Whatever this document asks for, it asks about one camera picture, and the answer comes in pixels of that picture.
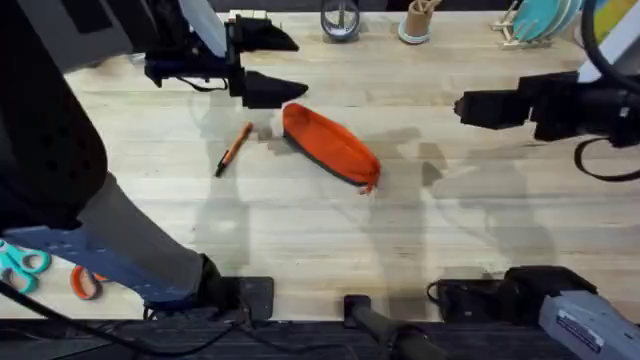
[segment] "wooden cup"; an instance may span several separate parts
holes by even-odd
[[[429,23],[433,16],[433,8],[425,12],[421,0],[416,0],[409,5],[405,33],[413,37],[425,36],[429,30]]]

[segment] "dish rack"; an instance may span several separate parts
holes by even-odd
[[[531,41],[520,41],[516,38],[516,35],[520,37],[526,37],[527,33],[531,31],[536,21],[528,23],[526,26],[521,24],[517,28],[513,28],[513,19],[518,14],[515,10],[518,6],[519,0],[514,0],[509,6],[509,10],[496,22],[490,24],[491,30],[500,31],[504,37],[504,42],[500,42],[498,46],[502,50],[514,50],[514,49],[531,49],[531,48],[546,48],[550,47],[553,41],[550,36],[545,36],[541,39],[534,39]]]

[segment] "orange scissors handle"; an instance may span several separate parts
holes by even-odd
[[[71,288],[82,300],[93,300],[102,293],[100,281],[106,281],[104,276],[93,274],[82,266],[76,265],[71,271]]]

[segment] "yellow object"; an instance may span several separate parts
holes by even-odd
[[[601,43],[638,0],[609,0],[595,16],[595,32]]]

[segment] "wooden table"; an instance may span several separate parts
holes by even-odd
[[[309,84],[299,101],[370,146],[382,178],[369,197],[284,144],[278,110],[242,109],[178,81],[156,89],[125,58],[68,80],[135,203],[223,274],[272,276],[276,318],[335,319],[343,295],[363,293],[393,317],[435,320],[424,297],[433,280],[561,264],[640,321],[640,183],[581,174],[575,140],[539,144],[532,127],[493,132],[461,125],[452,111],[465,90],[575,70],[582,50],[560,40],[500,51],[487,25],[497,13],[437,13],[431,42],[407,46],[396,35],[401,16],[367,13],[358,42],[333,45],[317,14],[271,14],[301,51],[243,57],[247,68]],[[245,121],[256,133],[215,179]],[[636,149],[597,145],[587,157],[605,173],[640,166]],[[34,296],[76,318],[140,317],[139,297],[117,284],[97,301],[76,299],[70,269],[56,259]],[[33,314],[0,299],[0,316]]]

